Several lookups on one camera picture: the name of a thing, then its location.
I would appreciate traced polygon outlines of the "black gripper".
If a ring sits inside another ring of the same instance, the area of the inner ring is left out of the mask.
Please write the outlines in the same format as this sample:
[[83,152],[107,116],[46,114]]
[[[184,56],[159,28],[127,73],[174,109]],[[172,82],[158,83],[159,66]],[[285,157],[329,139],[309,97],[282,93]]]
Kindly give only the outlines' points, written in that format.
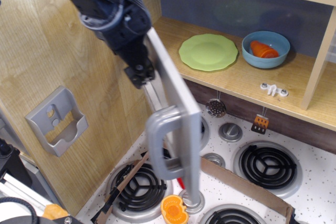
[[155,79],[154,67],[144,45],[152,23],[142,0],[124,0],[106,19],[84,14],[80,14],[80,19],[127,64],[124,72],[137,89]]

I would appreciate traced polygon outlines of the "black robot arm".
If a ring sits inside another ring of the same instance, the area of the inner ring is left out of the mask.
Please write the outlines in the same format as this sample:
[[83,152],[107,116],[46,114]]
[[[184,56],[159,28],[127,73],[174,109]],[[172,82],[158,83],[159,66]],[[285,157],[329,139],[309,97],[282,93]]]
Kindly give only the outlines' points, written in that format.
[[152,27],[143,0],[71,0],[82,24],[93,31],[126,64],[125,73],[137,88],[155,78],[144,45]]

